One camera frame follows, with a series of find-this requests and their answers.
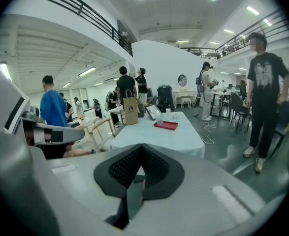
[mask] white stool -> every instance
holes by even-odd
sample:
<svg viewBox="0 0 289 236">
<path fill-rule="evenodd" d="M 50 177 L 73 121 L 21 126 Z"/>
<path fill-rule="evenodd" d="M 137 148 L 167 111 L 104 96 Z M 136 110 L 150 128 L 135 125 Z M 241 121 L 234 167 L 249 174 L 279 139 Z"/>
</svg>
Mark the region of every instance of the white stool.
<svg viewBox="0 0 289 236">
<path fill-rule="evenodd" d="M 188 102 L 188 107 L 190 108 L 190 105 L 192 103 L 192 100 L 189 98 L 183 98 L 182 99 L 182 108 L 184 108 L 184 102 Z"/>
</svg>

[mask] graphic print on t-shirt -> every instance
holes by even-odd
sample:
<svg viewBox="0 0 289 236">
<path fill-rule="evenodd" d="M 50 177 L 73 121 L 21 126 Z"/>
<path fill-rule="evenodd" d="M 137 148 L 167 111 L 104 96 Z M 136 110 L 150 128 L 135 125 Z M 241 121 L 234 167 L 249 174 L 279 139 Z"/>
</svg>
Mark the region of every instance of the graphic print on t-shirt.
<svg viewBox="0 0 289 236">
<path fill-rule="evenodd" d="M 267 86 L 270 85 L 272 87 L 273 82 L 273 74 L 272 74 L 272 66 L 266 61 L 264 64 L 258 62 L 255 65 L 255 73 L 256 73 L 256 83 L 257 86 Z"/>
</svg>

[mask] white console table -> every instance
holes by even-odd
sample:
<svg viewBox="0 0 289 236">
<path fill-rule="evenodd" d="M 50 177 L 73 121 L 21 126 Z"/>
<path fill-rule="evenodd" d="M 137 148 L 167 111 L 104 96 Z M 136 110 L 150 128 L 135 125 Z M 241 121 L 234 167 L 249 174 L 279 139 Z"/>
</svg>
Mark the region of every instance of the white console table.
<svg viewBox="0 0 289 236">
<path fill-rule="evenodd" d="M 195 101 L 195 97 L 197 95 L 196 91 L 192 91 L 191 89 L 182 89 L 182 90 L 176 90 L 176 91 L 173 91 L 173 94 L 174 94 L 174 105 L 175 105 L 175 108 L 177 107 L 177 98 L 178 97 L 191 97 L 192 98 L 192 105 Z"/>
</svg>

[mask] gray floor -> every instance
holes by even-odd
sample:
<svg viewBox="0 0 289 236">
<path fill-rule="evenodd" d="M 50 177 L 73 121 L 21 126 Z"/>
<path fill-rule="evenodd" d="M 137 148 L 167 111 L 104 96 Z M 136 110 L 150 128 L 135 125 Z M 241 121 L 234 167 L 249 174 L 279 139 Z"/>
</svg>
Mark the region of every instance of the gray floor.
<svg viewBox="0 0 289 236">
<path fill-rule="evenodd" d="M 217 125 L 217 129 L 211 128 L 210 138 L 214 141 L 212 143 L 207 135 L 209 132 L 204 129 L 200 123 L 201 115 L 196 118 L 196 114 L 202 112 L 202 108 L 180 108 L 176 111 L 183 112 L 194 128 L 197 129 L 198 134 L 205 141 L 205 159 L 209 160 L 227 172 L 233 174 L 235 177 L 253 188 L 266 202 L 269 202 L 276 196 L 285 193 L 289 188 L 289 137 L 285 138 L 282 146 L 276 151 L 274 156 L 266 160 L 263 171 L 258 175 L 255 173 L 255 158 L 257 154 L 253 154 L 249 158 L 244 158 L 242 152 L 249 146 L 250 132 L 249 128 L 246 133 L 247 126 L 239 126 L 237 133 L 235 133 L 236 123 L 230 126 L 229 121 L 221 121 Z M 209 122 L 210 125 L 216 124 L 218 119 L 213 117 Z M 274 146 L 278 141 L 278 136 L 275 135 L 272 142 L 269 154 L 273 151 Z M 130 219 L 132 219 L 137 211 L 140 209 L 139 199 L 141 197 L 142 184 L 132 184 L 128 189 L 128 211 Z"/>
</svg>

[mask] red tray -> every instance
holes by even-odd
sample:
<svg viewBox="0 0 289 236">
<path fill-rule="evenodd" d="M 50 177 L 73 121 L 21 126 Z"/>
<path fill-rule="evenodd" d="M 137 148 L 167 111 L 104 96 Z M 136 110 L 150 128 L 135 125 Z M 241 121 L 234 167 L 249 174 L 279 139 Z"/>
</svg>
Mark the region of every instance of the red tray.
<svg viewBox="0 0 289 236">
<path fill-rule="evenodd" d="M 158 125 L 157 122 L 154 123 L 154 127 L 165 128 L 170 130 L 175 130 L 178 126 L 177 122 L 163 121 L 162 125 Z"/>
</svg>

